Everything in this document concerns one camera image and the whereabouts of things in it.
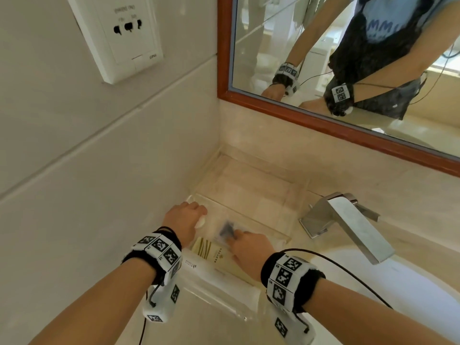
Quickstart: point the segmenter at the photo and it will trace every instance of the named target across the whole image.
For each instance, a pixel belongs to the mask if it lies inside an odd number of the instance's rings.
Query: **blue t-shirt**
[[[432,9],[420,19],[419,26],[428,25],[430,19],[435,17],[447,4],[457,0],[442,0],[442,4],[437,6],[440,1],[434,1]],[[370,0],[363,11],[368,24],[368,40],[380,42],[407,25],[418,2],[419,0]],[[356,6],[356,13],[361,10],[361,7],[360,4]]]

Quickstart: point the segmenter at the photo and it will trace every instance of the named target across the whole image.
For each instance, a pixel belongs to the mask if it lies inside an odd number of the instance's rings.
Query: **faucet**
[[[310,238],[327,232],[337,222],[369,261],[376,265],[394,255],[395,250],[366,219],[378,221],[380,214],[360,205],[352,194],[336,192],[321,198],[301,219]]]

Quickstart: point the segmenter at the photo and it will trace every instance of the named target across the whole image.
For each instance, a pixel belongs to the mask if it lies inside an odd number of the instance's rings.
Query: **hand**
[[[260,273],[267,259],[276,253],[267,236],[235,230],[235,238],[227,239],[233,260],[251,278],[260,282]]]
[[[178,206],[174,206],[166,213],[162,226],[168,226],[174,233],[182,245],[182,248],[187,247],[195,238],[195,226],[201,216],[207,214],[207,209],[193,202],[188,204],[182,202]]]
[[[286,88],[282,84],[271,85],[265,91],[262,92],[262,97],[281,101],[284,97],[284,92]]]
[[[318,98],[314,100],[308,100],[299,105],[299,108],[311,111],[313,113],[330,116],[331,112],[326,105],[324,98]]]

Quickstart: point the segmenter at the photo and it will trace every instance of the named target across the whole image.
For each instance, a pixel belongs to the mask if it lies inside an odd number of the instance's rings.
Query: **power socket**
[[[152,0],[68,0],[104,81],[163,60]]]

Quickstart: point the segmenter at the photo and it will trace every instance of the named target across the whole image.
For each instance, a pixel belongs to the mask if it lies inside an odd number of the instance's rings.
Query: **mirror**
[[[458,161],[459,15],[460,0],[234,0],[230,85]]]

